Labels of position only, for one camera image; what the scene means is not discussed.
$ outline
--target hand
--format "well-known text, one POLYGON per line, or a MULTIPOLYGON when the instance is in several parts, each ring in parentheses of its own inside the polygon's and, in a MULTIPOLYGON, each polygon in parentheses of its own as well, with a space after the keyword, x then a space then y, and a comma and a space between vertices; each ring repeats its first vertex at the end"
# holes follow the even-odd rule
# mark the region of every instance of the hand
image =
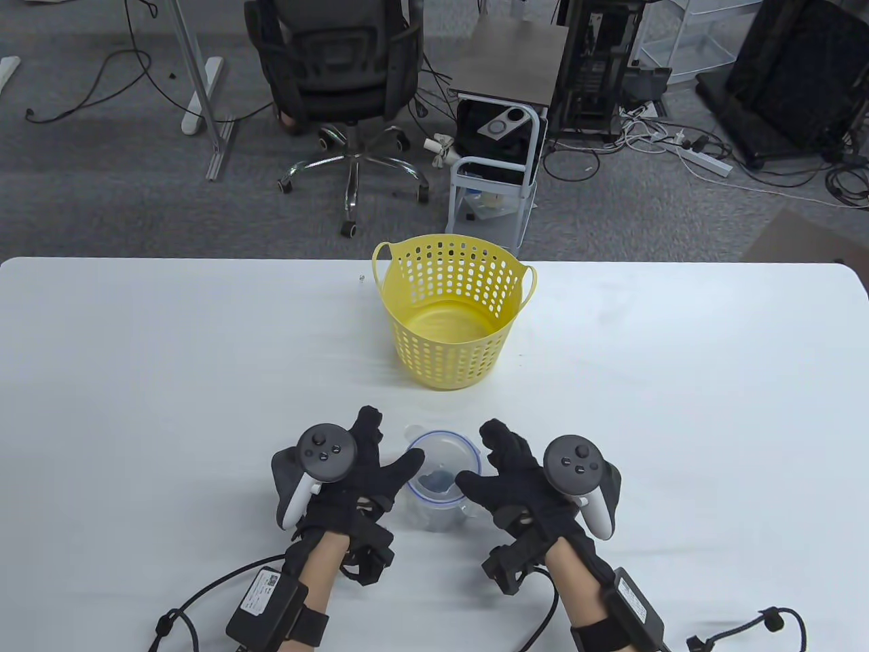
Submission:
POLYGON ((582 532, 576 504, 549 483, 528 442, 497 419, 485 422, 480 434, 492 450, 488 460, 498 475, 462 471, 455 483, 468 500, 491 512, 495 524, 517 538, 534 527, 551 546, 560 536, 582 532))
POLYGON ((311 496, 305 516, 296 531, 323 529, 351 535, 355 513, 361 511, 372 521, 392 509, 399 489, 420 470, 425 454, 411 449, 388 466, 380 465, 379 430, 383 415, 366 406, 359 410, 349 433, 356 441, 356 459, 349 474, 338 482, 322 485, 320 493, 311 496))

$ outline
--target container lid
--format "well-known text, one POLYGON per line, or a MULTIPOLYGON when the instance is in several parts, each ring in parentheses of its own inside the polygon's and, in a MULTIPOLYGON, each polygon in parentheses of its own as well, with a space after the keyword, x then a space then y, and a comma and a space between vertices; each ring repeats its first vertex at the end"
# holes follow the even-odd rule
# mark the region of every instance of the container lid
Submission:
POLYGON ((420 435, 408 449, 422 449, 426 454, 426 461, 408 486, 417 498, 432 507, 458 505, 465 496, 455 484, 455 477, 461 471, 482 471, 476 447, 449 430, 431 430, 420 435))

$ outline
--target person's left hand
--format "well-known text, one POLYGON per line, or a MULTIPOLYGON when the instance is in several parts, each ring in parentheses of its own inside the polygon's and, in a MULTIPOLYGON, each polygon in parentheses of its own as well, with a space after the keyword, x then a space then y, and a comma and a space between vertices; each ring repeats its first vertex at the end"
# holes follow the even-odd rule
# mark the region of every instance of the person's left hand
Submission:
POLYGON ((392 509, 399 489, 416 475, 425 460, 420 449, 411 449, 388 466, 380 465, 379 444, 383 439, 383 415, 371 406, 359 410, 349 433, 356 441, 356 459, 346 477, 322 485, 311 496, 308 510, 296 527, 304 536, 308 529, 350 535, 357 510, 373 521, 392 509))

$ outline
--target computer case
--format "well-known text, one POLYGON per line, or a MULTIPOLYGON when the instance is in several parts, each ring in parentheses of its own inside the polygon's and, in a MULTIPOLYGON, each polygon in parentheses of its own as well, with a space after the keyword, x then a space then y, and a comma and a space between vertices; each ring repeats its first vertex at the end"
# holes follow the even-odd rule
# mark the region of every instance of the computer case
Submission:
POLYGON ((557 23, 569 32, 550 135, 618 138, 621 83, 645 5, 642 0, 561 0, 557 23))
POLYGON ((697 92, 745 162, 835 156, 869 100, 869 25, 826 0, 765 0, 736 62, 697 92))

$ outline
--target basket handle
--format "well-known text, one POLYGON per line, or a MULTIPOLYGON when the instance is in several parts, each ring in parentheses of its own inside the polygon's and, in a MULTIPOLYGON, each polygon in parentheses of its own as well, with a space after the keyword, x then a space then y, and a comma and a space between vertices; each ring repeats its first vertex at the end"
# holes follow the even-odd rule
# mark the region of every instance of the basket handle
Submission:
POLYGON ((377 289, 379 291, 383 290, 383 286, 381 285, 380 277, 377 275, 377 257, 380 255, 380 252, 384 247, 391 247, 391 246, 392 246, 392 243, 380 243, 375 247, 375 252, 373 254, 371 254, 371 269, 374 272, 375 283, 377 283, 377 289))
POLYGON ((525 305, 529 301, 531 301, 531 297, 534 295, 534 291, 537 289, 537 270, 535 268, 533 268, 531 265, 526 265, 525 271, 528 272, 529 269, 531 270, 531 289, 525 295, 525 298, 522 299, 522 303, 519 305, 519 310, 522 310, 525 308, 525 305))

